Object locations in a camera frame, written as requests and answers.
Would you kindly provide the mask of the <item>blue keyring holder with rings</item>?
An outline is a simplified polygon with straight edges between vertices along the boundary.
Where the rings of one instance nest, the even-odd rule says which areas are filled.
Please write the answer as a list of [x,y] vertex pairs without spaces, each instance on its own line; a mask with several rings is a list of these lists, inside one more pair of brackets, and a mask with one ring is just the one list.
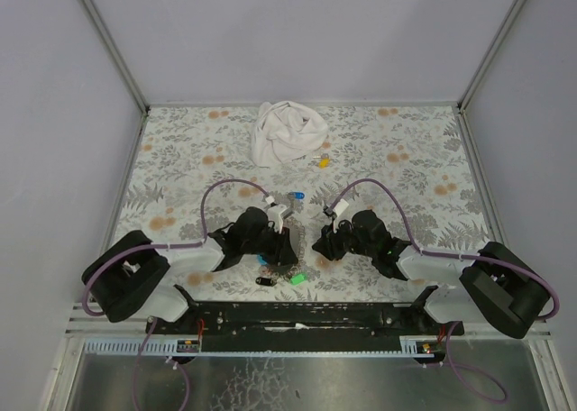
[[293,266],[275,267],[269,264],[261,265],[259,269],[259,276],[273,279],[276,282],[290,281],[297,274],[302,272],[305,251],[307,246],[306,228],[295,217],[289,217],[285,220],[285,226],[290,230],[289,243],[290,247],[295,252],[298,261]]

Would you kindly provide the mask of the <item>key with black tag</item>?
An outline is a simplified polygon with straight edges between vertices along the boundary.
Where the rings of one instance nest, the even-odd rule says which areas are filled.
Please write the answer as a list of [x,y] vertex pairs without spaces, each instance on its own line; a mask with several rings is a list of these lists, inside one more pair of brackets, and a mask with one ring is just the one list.
[[258,277],[255,279],[255,283],[261,287],[274,287],[277,284],[277,280],[274,278]]

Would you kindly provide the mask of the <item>key with green tag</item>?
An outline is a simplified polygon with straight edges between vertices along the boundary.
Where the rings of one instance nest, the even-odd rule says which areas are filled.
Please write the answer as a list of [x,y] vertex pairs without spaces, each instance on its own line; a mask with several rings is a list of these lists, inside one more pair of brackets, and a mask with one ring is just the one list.
[[307,274],[304,272],[298,273],[297,275],[291,277],[289,280],[290,284],[293,286],[299,285],[306,281],[307,281]]

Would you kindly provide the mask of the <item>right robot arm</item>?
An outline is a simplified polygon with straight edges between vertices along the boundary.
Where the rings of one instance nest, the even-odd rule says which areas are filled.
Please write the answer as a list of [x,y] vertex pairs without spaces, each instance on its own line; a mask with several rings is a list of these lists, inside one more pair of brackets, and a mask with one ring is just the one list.
[[393,236],[371,210],[350,220],[330,207],[324,212],[331,222],[322,228],[314,251],[329,260],[360,255],[388,279],[431,284],[424,310],[439,324],[485,321],[522,339],[552,297],[535,272],[499,242],[488,242],[476,253],[430,252]]

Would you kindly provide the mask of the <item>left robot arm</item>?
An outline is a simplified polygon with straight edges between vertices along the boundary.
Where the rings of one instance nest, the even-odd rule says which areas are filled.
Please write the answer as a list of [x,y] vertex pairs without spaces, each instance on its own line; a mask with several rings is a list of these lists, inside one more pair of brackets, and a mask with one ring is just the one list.
[[177,244],[155,243],[144,232],[131,231],[83,272],[83,310],[111,323],[133,315],[176,322],[196,304],[181,285],[190,273],[225,271],[256,255],[283,274],[298,264],[285,225],[290,215],[285,205],[249,207],[208,236]]

